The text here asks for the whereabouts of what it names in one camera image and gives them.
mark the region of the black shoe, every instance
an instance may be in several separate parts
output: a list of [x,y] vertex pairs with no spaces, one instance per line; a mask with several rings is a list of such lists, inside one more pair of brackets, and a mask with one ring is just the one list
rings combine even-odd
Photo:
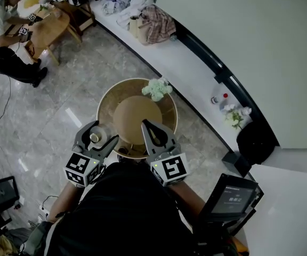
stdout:
[[37,59],[37,62],[33,63],[33,66],[38,69],[41,65],[41,59]]
[[48,69],[46,67],[42,68],[38,72],[38,78],[35,82],[33,82],[33,87],[36,88],[40,84],[40,82],[46,77]]
[[[128,155],[128,150],[125,149],[124,147],[120,147],[120,148],[118,149],[118,152],[120,152],[121,154],[124,154],[124,155]],[[120,163],[126,162],[126,161],[128,161],[128,160],[129,160],[129,158],[126,158],[126,157],[124,157],[124,156],[118,155],[118,161],[119,161]]]

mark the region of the person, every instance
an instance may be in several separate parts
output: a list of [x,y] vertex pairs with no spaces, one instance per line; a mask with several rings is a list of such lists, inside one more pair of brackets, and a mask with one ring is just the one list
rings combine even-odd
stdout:
[[[176,202],[192,225],[205,202],[185,182],[166,188],[146,163],[122,161],[108,166],[81,200],[83,192],[68,182],[54,202],[44,228],[65,215],[47,256],[194,254],[197,242]],[[36,255],[44,255],[45,240]]]
[[7,6],[16,6],[20,0],[0,0],[0,74],[14,78],[19,82],[30,83],[38,87],[41,80],[47,74],[47,68],[39,69],[41,61],[33,64],[25,64],[8,46],[15,43],[24,43],[27,36],[8,37],[5,35],[5,22],[12,25],[30,24],[28,19],[11,16],[6,10]]

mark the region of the wooden table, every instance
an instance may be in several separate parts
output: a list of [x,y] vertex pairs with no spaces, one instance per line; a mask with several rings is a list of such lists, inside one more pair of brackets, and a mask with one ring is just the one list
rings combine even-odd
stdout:
[[[114,148],[114,151],[126,158],[142,159],[146,158],[148,155],[146,153],[145,144],[138,145],[129,143],[132,138],[125,138],[124,136],[126,134],[124,132],[121,132],[122,134],[118,133],[118,130],[115,127],[114,114],[116,113],[119,104],[123,103],[124,100],[128,100],[133,96],[143,96],[142,88],[147,86],[148,83],[149,80],[143,78],[126,79],[122,82],[119,82],[106,92],[98,107],[96,119],[99,120],[100,125],[104,125],[108,130],[110,130],[111,135],[119,134],[119,142]],[[159,116],[159,121],[161,121],[165,126],[169,127],[175,132],[177,129],[177,108],[172,97],[169,94],[166,94],[163,99],[155,102],[155,105],[157,105],[160,110],[161,115]],[[133,108],[134,107],[130,108],[128,112],[135,113]],[[124,126],[129,130],[140,129],[141,122],[135,122],[137,126],[133,126],[129,120],[123,121],[123,124],[129,125]],[[125,148],[128,151],[128,155],[120,153],[118,151],[119,148]]]
[[[60,17],[55,16],[55,11],[60,11]],[[29,26],[29,30],[33,32],[33,35],[25,45],[25,49],[32,60],[37,62],[44,50],[47,50],[53,60],[59,65],[59,61],[54,56],[50,49],[50,45],[54,43],[66,30],[68,30],[78,43],[81,43],[81,38],[72,30],[69,24],[69,16],[59,10],[37,10],[34,12],[37,16],[44,18],[41,22],[37,22],[32,26]]]

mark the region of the screen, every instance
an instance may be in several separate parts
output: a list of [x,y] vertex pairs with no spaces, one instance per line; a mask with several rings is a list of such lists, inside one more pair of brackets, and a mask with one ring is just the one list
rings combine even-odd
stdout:
[[252,195],[252,189],[226,186],[212,213],[242,213]]

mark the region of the pink plaid cloth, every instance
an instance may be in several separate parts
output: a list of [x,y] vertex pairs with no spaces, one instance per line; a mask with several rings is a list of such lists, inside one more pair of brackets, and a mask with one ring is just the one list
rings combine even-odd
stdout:
[[155,44],[167,40],[170,35],[176,32],[174,19],[155,5],[143,9],[141,17],[151,23],[147,34],[147,42]]

